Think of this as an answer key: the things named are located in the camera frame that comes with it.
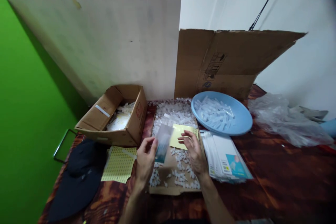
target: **finger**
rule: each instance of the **finger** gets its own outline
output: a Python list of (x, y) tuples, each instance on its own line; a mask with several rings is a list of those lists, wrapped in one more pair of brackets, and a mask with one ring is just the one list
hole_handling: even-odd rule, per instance
[(158, 148), (158, 140), (155, 138), (154, 139), (154, 141), (153, 141), (153, 143), (152, 143), (152, 147), (150, 148), (151, 150), (150, 150), (150, 155), (153, 157), (153, 158), (155, 158), (155, 154), (156, 154), (156, 150), (157, 150), (157, 148)]
[(193, 145), (193, 143), (192, 143), (192, 141), (191, 141), (191, 139), (190, 139), (189, 137), (183, 137), (183, 136), (181, 136), (181, 137), (178, 138), (178, 140), (183, 141), (183, 143), (184, 143), (184, 140), (185, 140), (186, 138), (187, 138), (188, 141), (190, 142), (191, 147), (194, 148), (194, 145)]
[(185, 130), (184, 133), (192, 139), (194, 149), (196, 149), (197, 151), (200, 150), (201, 147), (197, 139), (197, 136), (194, 133), (187, 131), (187, 130)]
[(181, 133), (181, 136), (189, 137), (186, 133)]
[(154, 139), (155, 139), (155, 137), (145, 138), (142, 141), (142, 143), (141, 143), (138, 151), (140, 151), (140, 152), (146, 152), (146, 146), (148, 145), (148, 143), (152, 142)]
[(183, 139), (183, 142), (184, 142), (184, 145), (187, 147), (188, 151), (191, 153), (191, 152), (194, 152), (194, 148), (190, 142), (190, 138), (184, 138)]

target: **metal frame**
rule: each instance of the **metal frame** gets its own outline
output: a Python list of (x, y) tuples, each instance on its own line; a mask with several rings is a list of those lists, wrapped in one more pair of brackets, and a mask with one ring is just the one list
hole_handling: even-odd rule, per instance
[(68, 134), (69, 131), (72, 132), (72, 133), (74, 133), (75, 135), (77, 135), (77, 133), (76, 133), (75, 131), (73, 131), (72, 129), (68, 129), (68, 130), (66, 131), (66, 133), (64, 134), (64, 136), (63, 136), (63, 138), (62, 138), (60, 144), (58, 145), (58, 147), (57, 147), (57, 149), (56, 149), (56, 151), (55, 151), (55, 153), (54, 153), (54, 160), (56, 160), (56, 161), (58, 161), (58, 162), (61, 162), (61, 163), (65, 163), (65, 161), (63, 161), (63, 160), (61, 160), (61, 159), (58, 159), (58, 158), (56, 157), (56, 154), (57, 154), (57, 152), (58, 152), (60, 146), (62, 145), (62, 143), (63, 143), (64, 139), (66, 138), (66, 136), (67, 136), (67, 134)]

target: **yellow paper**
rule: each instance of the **yellow paper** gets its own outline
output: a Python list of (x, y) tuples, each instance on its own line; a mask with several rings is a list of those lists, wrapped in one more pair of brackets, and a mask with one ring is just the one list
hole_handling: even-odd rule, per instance
[(111, 146), (101, 181), (126, 183), (131, 176), (136, 154), (136, 148)]
[(183, 143), (179, 143), (179, 140), (178, 140), (178, 138), (181, 137), (181, 133), (184, 133), (184, 130), (191, 131), (197, 136), (197, 139), (198, 139), (198, 129), (195, 129), (194, 127), (174, 124), (173, 128), (174, 128), (174, 131), (173, 131), (173, 134), (169, 142), (169, 145), (171, 147), (187, 150), (187, 147)]

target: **white foam board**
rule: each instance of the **white foam board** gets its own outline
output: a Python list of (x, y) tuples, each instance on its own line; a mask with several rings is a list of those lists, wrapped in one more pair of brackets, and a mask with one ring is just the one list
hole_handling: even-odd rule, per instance
[(174, 97), (181, 0), (9, 0), (88, 105), (116, 84)]

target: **black cap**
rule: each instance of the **black cap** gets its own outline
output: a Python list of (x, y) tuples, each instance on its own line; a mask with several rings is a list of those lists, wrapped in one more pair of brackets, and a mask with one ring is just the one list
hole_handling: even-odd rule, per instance
[(67, 218), (92, 201), (103, 175), (106, 149), (106, 145), (90, 139), (73, 149), (49, 210), (50, 222)]

